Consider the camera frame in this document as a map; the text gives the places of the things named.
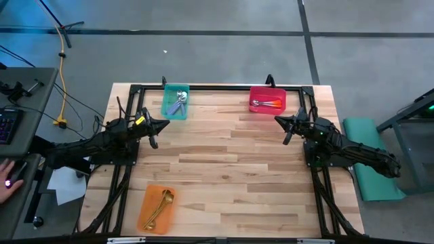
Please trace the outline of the black tripod stand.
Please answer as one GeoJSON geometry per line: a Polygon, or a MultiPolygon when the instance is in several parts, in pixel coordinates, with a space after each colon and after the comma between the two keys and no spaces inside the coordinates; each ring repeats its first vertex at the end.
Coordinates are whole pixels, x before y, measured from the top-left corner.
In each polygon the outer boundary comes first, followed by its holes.
{"type": "Polygon", "coordinates": [[[72,24],[63,25],[43,0],[34,1],[41,8],[44,14],[49,18],[56,32],[60,35],[62,49],[64,49],[64,44],[66,44],[68,48],[72,48],[71,40],[68,37],[68,32],[72,29],[72,27],[83,25],[85,24],[85,22],[80,21],[74,22],[72,24]]]}

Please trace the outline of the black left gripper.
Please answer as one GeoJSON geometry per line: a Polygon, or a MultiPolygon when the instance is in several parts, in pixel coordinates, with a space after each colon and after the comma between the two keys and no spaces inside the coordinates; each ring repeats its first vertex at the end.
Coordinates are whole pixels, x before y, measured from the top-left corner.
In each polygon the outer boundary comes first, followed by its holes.
{"type": "Polygon", "coordinates": [[[149,111],[146,107],[141,108],[140,112],[137,112],[134,117],[135,120],[139,119],[141,116],[145,118],[145,120],[138,125],[142,129],[145,128],[147,130],[147,136],[149,137],[149,143],[153,149],[158,149],[158,143],[155,139],[155,136],[159,134],[169,123],[170,121],[167,119],[154,119],[150,116],[149,111]]]}

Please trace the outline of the pink plastic bin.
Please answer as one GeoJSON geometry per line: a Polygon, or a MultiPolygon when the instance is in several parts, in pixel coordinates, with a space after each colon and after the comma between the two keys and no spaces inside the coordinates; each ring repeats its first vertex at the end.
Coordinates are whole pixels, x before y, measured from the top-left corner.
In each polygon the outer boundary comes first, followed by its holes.
{"type": "Polygon", "coordinates": [[[286,109],[286,91],[271,87],[251,87],[249,111],[268,115],[280,115],[286,109]]]}

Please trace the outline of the black backlit keyboard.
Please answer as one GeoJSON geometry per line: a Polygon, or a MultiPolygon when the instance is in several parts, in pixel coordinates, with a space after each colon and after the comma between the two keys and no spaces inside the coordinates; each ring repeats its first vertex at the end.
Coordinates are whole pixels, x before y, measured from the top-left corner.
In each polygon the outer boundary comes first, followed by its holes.
{"type": "Polygon", "coordinates": [[[0,109],[0,144],[11,144],[21,115],[22,111],[18,109],[0,109]]]}

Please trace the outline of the gray computer desk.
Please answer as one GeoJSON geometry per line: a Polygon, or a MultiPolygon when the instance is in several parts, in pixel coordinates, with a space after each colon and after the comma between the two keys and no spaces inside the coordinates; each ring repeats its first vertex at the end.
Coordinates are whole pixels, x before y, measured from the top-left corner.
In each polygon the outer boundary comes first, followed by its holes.
{"type": "Polygon", "coordinates": [[[12,100],[0,94],[0,108],[17,103],[27,110],[18,116],[17,126],[12,127],[12,140],[0,145],[0,162],[5,158],[21,159],[26,163],[24,184],[0,205],[0,240],[11,239],[24,215],[25,222],[32,222],[39,204],[39,193],[32,191],[37,174],[39,155],[29,154],[29,148],[46,107],[48,98],[56,81],[58,70],[55,68],[13,68],[0,70],[0,81],[14,87],[21,84],[18,92],[21,97],[12,100]]]}

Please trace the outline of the white paper sheet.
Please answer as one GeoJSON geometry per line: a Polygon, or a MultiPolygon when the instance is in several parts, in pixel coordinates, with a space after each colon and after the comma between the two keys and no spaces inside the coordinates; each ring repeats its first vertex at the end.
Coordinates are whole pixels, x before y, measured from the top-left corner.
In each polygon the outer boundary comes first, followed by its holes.
{"type": "Polygon", "coordinates": [[[68,167],[55,169],[47,189],[53,190],[56,194],[57,204],[63,205],[84,196],[86,192],[85,176],[78,177],[77,172],[68,167]]]}

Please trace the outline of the black computer mouse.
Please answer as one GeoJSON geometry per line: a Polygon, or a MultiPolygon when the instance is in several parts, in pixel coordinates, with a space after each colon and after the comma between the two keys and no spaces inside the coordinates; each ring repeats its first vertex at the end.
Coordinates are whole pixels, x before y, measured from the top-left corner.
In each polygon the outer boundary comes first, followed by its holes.
{"type": "Polygon", "coordinates": [[[27,162],[20,160],[14,163],[11,171],[8,173],[5,186],[6,188],[11,188],[18,180],[22,180],[27,168],[27,162]]]}

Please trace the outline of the teal plastic bin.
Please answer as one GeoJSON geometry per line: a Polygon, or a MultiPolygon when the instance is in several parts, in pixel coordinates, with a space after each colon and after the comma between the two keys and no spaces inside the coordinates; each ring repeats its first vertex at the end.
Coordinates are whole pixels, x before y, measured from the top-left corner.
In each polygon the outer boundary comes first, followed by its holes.
{"type": "Polygon", "coordinates": [[[186,120],[188,115],[188,106],[189,106],[189,98],[190,98],[190,86],[187,84],[167,84],[164,88],[163,93],[163,102],[161,105],[161,114],[169,120],[186,120]],[[178,90],[182,90],[187,93],[187,101],[186,101],[186,114],[184,116],[181,115],[180,110],[178,110],[174,115],[168,115],[167,110],[170,106],[175,103],[177,100],[176,92],[178,90]]]}

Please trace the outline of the orange plastic bin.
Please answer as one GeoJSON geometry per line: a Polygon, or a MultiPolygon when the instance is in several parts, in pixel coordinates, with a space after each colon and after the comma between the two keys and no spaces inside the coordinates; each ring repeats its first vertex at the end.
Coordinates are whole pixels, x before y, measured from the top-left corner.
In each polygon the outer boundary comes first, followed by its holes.
{"type": "Polygon", "coordinates": [[[138,216],[138,221],[136,225],[137,230],[140,232],[148,232],[156,235],[167,234],[172,223],[176,201],[177,192],[174,188],[154,184],[148,185],[145,191],[142,206],[140,208],[140,214],[138,216]],[[160,203],[164,190],[169,190],[173,194],[173,202],[167,205],[163,209],[163,211],[157,216],[157,218],[155,219],[156,225],[153,229],[144,229],[144,225],[148,222],[149,218],[154,213],[158,204],[160,203]]]}

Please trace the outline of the silver metal bracket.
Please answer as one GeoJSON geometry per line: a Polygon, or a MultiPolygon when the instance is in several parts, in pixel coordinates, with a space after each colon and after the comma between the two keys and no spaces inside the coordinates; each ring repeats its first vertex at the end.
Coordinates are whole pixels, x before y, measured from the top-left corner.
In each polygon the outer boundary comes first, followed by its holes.
{"type": "Polygon", "coordinates": [[[107,239],[106,244],[140,244],[145,242],[145,237],[117,237],[107,239]]]}
{"type": "Polygon", "coordinates": [[[300,239],[297,239],[296,243],[297,244],[335,244],[335,240],[300,238],[300,239]]]}

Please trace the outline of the person's hand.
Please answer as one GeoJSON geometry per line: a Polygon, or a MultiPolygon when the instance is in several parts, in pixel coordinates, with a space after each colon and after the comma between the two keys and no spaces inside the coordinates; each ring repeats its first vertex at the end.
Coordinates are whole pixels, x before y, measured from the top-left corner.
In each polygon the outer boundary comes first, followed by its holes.
{"type": "Polygon", "coordinates": [[[18,180],[9,188],[5,186],[7,175],[12,170],[14,164],[15,162],[9,159],[5,159],[0,164],[0,205],[5,203],[24,184],[24,180],[18,180]]]}

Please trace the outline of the gray metal table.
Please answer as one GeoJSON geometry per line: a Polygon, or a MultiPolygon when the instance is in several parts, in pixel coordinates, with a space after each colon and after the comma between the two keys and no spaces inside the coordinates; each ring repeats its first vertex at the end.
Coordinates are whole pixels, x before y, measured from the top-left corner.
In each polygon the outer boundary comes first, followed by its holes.
{"type": "Polygon", "coordinates": [[[434,192],[434,88],[376,127],[392,129],[403,157],[408,195],[434,192]]]}

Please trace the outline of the black aluminium table frame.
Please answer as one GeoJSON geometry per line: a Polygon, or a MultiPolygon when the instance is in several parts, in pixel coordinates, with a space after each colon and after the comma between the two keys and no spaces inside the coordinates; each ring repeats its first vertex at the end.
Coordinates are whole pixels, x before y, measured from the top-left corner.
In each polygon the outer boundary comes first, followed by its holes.
{"type": "Polygon", "coordinates": [[[270,115],[251,113],[246,85],[192,85],[188,116],[141,140],[128,190],[102,225],[141,235],[142,202],[150,185],[176,192],[171,237],[319,237],[342,233],[327,207],[318,214],[311,170],[299,137],[270,115]]]}

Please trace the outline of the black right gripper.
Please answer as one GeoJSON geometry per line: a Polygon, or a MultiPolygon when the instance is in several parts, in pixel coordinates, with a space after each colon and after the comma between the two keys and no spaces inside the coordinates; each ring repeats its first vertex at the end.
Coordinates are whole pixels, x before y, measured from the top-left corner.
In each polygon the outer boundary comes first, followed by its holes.
{"type": "Polygon", "coordinates": [[[295,115],[290,117],[275,116],[276,122],[285,131],[284,145],[288,145],[294,134],[303,138],[319,141],[319,131],[315,129],[314,122],[309,119],[303,107],[300,107],[295,115]]]}

